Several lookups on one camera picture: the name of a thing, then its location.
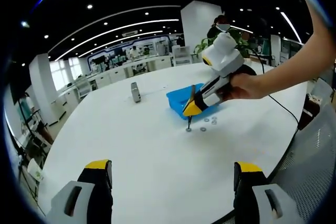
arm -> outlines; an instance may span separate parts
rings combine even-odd
[[[317,77],[336,58],[336,45],[328,29],[307,2],[314,33],[291,59],[259,76],[238,74],[231,79],[234,87],[229,99],[259,99]]]
[[[331,66],[336,58],[336,46],[331,34],[306,1],[312,18],[314,33],[291,59],[260,76],[266,95],[317,77]]]

black cable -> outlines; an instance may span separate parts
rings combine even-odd
[[[260,63],[261,63],[261,66],[262,66],[262,73],[265,73],[265,69],[264,69],[264,64],[259,56],[259,54],[256,53],[256,51],[254,49],[251,48],[251,50],[255,53],[255,55],[258,57]],[[271,99],[273,99],[276,103],[278,103],[284,110],[286,110],[289,114],[291,114],[293,116],[293,118],[295,119],[295,121],[298,123],[298,126],[299,126],[299,120],[297,119],[297,117],[291,112],[289,111],[285,106],[283,106],[280,102],[278,102],[275,98],[273,98],[270,94],[268,95],[269,97],[271,97]],[[299,128],[297,127],[296,128],[296,131],[293,135],[293,137],[295,137],[296,133],[298,132]]]

white pillar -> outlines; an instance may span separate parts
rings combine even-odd
[[[191,53],[206,38],[214,19],[220,14],[220,6],[200,1],[192,1],[181,10],[184,41],[186,46],[190,46]]]
[[[58,94],[52,80],[48,54],[37,55],[29,64],[29,73],[44,120],[48,124],[57,122],[59,118],[51,104],[56,101]]]
[[[7,123],[13,136],[19,138],[21,136],[21,119],[17,107],[14,105],[10,88],[10,85],[7,85],[4,94],[5,117],[8,120]]]
[[[84,76],[90,73],[87,58],[79,58],[79,65]]]
[[[73,82],[73,77],[70,69],[69,60],[64,60],[65,72],[67,73],[69,82]]]
[[[278,35],[271,34],[271,50],[274,56],[275,66],[280,64],[281,38]]]

person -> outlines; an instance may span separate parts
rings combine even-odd
[[[131,50],[130,50],[130,56],[131,56],[131,59],[135,59],[135,58],[137,58],[139,56],[139,52],[136,49],[136,46],[133,46],[133,48],[131,48]]]
[[[313,24],[313,34],[307,43],[289,60],[257,76],[237,74],[230,83],[232,92],[223,97],[230,99],[260,99],[277,91],[317,77],[334,64],[336,58],[335,33],[328,29],[323,16],[305,0]]]
[[[261,53],[261,51],[262,51],[262,46],[261,46],[261,44],[260,44],[260,43],[258,44],[258,48],[257,48],[257,50],[258,50],[258,54],[260,54],[260,53]]]
[[[213,24],[211,25],[211,28],[209,29],[206,37],[208,39],[211,39],[211,38],[214,38],[216,37],[221,31],[217,29],[217,25],[220,25],[220,24],[227,24],[227,21],[226,21],[226,18],[224,15],[219,15],[218,17],[216,17],[214,19],[214,22]]]
[[[54,140],[49,134],[49,132],[47,131],[47,129],[45,128],[42,120],[34,115],[35,106],[27,92],[23,93],[23,95],[19,99],[19,103],[20,103],[20,107],[18,108],[18,111],[19,111],[21,120],[23,122],[26,121],[28,125],[29,125],[29,122],[32,120],[37,122],[38,123],[37,128],[36,128],[37,133],[40,134],[49,144],[52,145],[54,143]]]

wall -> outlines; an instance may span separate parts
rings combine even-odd
[[[144,44],[148,44],[148,43],[154,43],[154,46],[155,46],[155,43],[156,42],[159,42],[161,40],[169,40],[169,37],[171,37],[173,35],[162,35],[160,34],[159,36],[154,36],[154,37],[148,37],[148,38],[142,38],[142,39],[136,39],[136,40],[132,40],[132,41],[128,41],[128,42],[125,42],[123,43],[122,45],[122,50],[126,50],[128,51],[130,48],[132,48],[132,46],[142,46]],[[90,73],[91,71],[91,66],[90,66],[90,62],[92,59],[96,59],[98,57],[101,57],[101,56],[105,56],[105,55],[110,55],[114,52],[114,50],[116,48],[120,48],[120,45],[114,45],[114,46],[111,46],[109,48],[106,48],[96,54],[92,54],[90,56],[87,56],[86,58],[79,58],[80,60],[80,67],[82,68],[82,71],[83,71],[83,74],[88,74]]]
[[[190,46],[190,52],[206,38],[214,19],[220,14],[220,6],[200,1],[192,1],[181,10],[184,41]]]

